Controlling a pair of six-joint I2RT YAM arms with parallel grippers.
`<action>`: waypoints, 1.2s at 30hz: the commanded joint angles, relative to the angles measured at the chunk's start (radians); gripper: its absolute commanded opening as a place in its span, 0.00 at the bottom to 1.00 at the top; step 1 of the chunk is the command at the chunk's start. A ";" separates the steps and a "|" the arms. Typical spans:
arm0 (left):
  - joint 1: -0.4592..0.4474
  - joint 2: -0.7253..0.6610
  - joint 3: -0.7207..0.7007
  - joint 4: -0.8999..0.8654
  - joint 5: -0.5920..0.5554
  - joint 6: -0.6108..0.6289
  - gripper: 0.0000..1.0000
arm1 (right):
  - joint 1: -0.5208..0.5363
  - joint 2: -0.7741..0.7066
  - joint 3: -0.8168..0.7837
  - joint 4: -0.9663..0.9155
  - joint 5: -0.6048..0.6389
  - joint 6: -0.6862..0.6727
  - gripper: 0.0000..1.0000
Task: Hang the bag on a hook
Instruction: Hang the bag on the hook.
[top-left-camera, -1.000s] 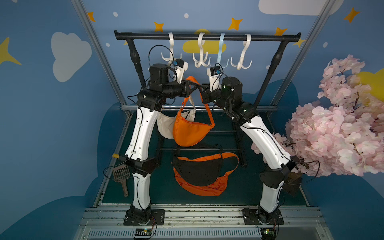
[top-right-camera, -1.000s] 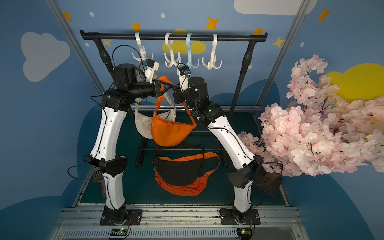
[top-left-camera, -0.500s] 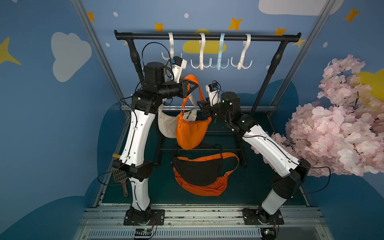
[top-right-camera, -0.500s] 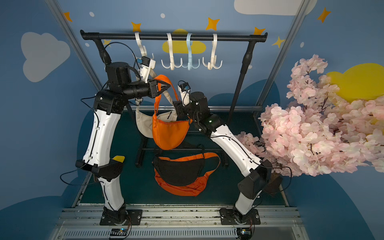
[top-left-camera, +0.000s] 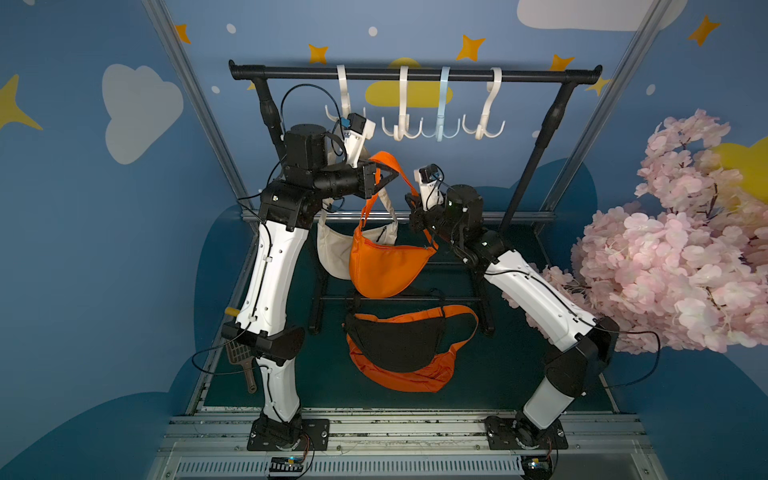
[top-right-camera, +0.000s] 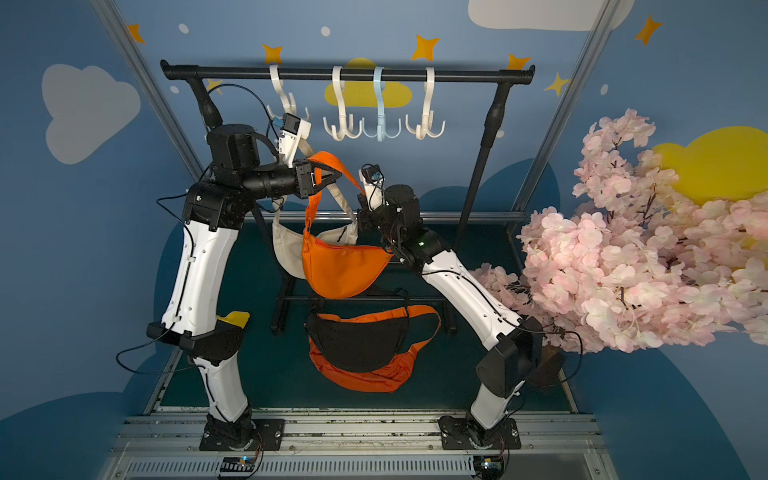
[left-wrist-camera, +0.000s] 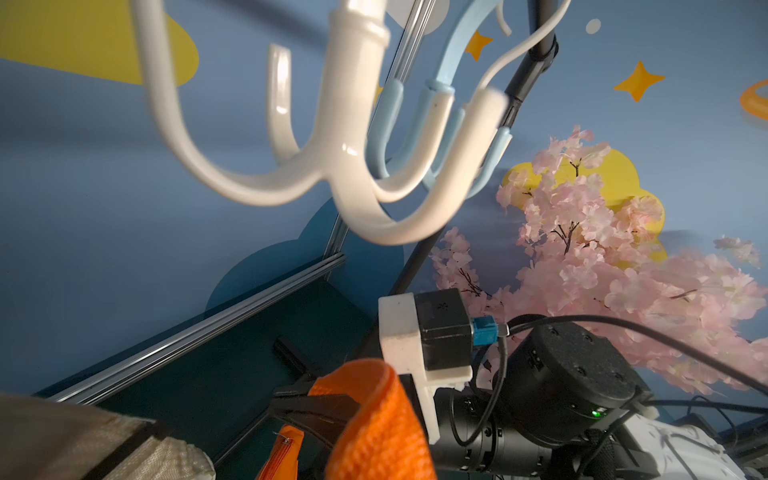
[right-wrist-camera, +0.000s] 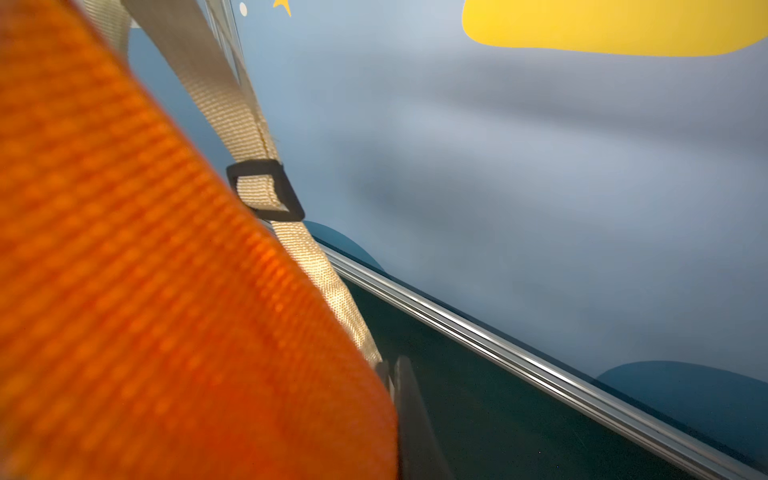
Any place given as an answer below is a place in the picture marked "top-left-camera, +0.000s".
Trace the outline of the black and orange bag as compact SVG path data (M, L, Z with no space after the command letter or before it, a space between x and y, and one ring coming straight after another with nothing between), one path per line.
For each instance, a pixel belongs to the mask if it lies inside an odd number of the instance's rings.
M440 353L450 320L472 320L477 314L464 305L446 305L381 319L372 314L350 313L344 322L348 340L363 359L388 373L411 374L434 368L438 373L453 373L462 340Z

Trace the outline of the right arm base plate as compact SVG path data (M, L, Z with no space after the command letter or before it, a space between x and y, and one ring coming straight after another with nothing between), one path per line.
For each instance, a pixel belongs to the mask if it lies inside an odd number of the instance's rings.
M539 428L524 415L488 416L483 420L491 450L565 450L568 441L562 424L556 420L546 429Z

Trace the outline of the cream sling bag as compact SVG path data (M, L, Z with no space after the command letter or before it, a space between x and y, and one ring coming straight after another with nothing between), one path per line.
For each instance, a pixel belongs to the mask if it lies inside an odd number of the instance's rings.
M392 221L385 226L371 228L363 231L363 236L379 245L393 246L398 235L398 222L395 209L386 189L377 194L389 213ZM327 210L332 204L331 199L323 201L323 209L320 213L317 232L317 253L321 265L333 277L341 280L350 280L349 262L353 246L353 237L341 234L326 224Z

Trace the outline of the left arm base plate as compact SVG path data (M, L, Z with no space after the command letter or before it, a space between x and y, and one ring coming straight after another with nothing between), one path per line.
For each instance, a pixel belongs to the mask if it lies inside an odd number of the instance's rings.
M326 451L330 422L328 419L302 419L288 423L260 416L251 426L248 451Z

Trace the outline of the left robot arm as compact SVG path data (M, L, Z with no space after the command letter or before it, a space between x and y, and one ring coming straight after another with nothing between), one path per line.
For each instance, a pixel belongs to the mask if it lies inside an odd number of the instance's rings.
M223 331L249 348L260 371L264 406L252 434L258 447L288 450L306 441L295 375L305 331L286 324L289 288L324 200L370 199L395 178L390 171L377 179L376 164L360 157L374 131L373 124L350 127L340 137L343 159L336 164L329 164L326 154L332 135L319 125L299 124L278 138L282 175L262 191L251 281L239 314Z

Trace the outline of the orange ripstop waist bag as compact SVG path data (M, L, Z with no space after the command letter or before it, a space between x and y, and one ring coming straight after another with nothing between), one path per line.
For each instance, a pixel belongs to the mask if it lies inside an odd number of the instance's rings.
M364 376L387 389L406 393L436 393L452 380L457 354L449 351L436 355L426 367L404 373L378 367L356 350L350 353L350 357Z

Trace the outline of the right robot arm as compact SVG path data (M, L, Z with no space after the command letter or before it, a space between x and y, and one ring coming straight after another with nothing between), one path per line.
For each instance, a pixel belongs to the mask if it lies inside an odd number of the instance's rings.
M502 233L486 228L483 200L474 188L457 185L442 193L431 182L405 199L413 230L448 243L459 260L507 294L551 342L544 378L513 425L521 447L538 447L555 435L561 414L610 364L618 325L576 305L511 248Z

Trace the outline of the orange sling bag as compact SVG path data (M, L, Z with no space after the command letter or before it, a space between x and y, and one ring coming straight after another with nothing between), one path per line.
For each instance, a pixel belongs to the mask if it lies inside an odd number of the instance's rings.
M364 236L370 213L378 195L366 201L358 226L353 233L349 274L356 290L373 299L390 298L403 292L418 277L438 247L427 229L423 230L426 247L391 246L376 243Z

